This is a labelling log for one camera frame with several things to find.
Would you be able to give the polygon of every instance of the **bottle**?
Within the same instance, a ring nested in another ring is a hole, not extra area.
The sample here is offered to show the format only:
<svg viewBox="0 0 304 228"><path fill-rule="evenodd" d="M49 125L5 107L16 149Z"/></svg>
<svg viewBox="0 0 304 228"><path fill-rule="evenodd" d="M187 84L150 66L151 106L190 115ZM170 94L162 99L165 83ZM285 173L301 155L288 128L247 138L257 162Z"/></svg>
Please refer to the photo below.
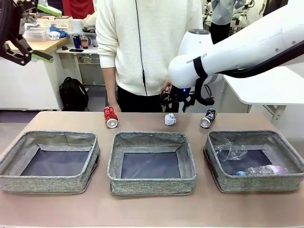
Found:
<svg viewBox="0 0 304 228"><path fill-rule="evenodd" d="M82 34L80 36L80 40L81 40L81 46L83 49L88 49L89 47L89 39L85 34Z"/></svg>
<svg viewBox="0 0 304 228"><path fill-rule="evenodd" d="M263 165L250 167L245 171L238 171L237 176L260 176L260 175L281 175L288 173L286 168L279 165Z"/></svg>

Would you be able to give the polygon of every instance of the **black backpack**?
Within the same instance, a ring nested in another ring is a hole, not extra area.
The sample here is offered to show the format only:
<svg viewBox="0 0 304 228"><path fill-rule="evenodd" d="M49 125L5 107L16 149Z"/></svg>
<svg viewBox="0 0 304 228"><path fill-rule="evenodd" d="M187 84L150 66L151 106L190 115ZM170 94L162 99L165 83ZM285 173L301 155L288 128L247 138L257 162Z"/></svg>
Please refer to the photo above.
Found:
<svg viewBox="0 0 304 228"><path fill-rule="evenodd" d="M77 80L67 77L59 87L63 111L83 112L89 102L84 86Z"/></svg>

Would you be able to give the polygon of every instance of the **black pants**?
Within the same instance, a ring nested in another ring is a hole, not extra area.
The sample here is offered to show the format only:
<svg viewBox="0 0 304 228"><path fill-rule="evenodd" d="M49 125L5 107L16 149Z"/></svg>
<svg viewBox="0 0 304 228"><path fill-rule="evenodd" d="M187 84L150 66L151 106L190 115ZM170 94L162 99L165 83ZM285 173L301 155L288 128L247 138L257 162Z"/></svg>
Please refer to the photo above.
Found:
<svg viewBox="0 0 304 228"><path fill-rule="evenodd" d="M219 43L229 36L230 23L226 25L216 25L211 23L209 32L211 34L213 44Z"/></svg>
<svg viewBox="0 0 304 228"><path fill-rule="evenodd" d="M117 99L123 113L162 113L160 95L138 96L118 87Z"/></svg>

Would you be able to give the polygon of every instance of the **red can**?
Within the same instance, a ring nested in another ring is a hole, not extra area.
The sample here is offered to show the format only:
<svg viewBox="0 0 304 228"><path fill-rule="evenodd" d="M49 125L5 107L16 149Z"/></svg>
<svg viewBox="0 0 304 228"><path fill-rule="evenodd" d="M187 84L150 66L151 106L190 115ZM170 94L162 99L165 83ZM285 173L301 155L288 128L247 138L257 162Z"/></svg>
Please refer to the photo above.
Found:
<svg viewBox="0 0 304 228"><path fill-rule="evenodd" d="M118 117L112 107L104 108L105 124L108 128L115 128L118 125Z"/></svg>

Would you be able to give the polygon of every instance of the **gray basket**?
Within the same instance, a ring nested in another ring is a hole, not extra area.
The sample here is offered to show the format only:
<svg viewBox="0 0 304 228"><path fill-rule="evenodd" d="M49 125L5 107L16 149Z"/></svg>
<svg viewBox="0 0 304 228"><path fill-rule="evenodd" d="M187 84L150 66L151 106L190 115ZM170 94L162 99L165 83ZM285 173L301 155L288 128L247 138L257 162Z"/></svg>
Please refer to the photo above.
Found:
<svg viewBox="0 0 304 228"><path fill-rule="evenodd" d="M188 139L181 133L117 133L107 174L114 195L186 195L192 192L196 180L192 151Z"/></svg>
<svg viewBox="0 0 304 228"><path fill-rule="evenodd" d="M0 161L0 188L10 193L82 193L99 151L93 133L26 132Z"/></svg>
<svg viewBox="0 0 304 228"><path fill-rule="evenodd" d="M283 164L290 174L270 176L237 176L227 174L217 157L215 148L220 139L227 138L236 146L261 150L277 164ZM205 147L214 179L222 192L281 192L299 188L304 178L304 160L287 140L273 131L217 131L209 132Z"/></svg>

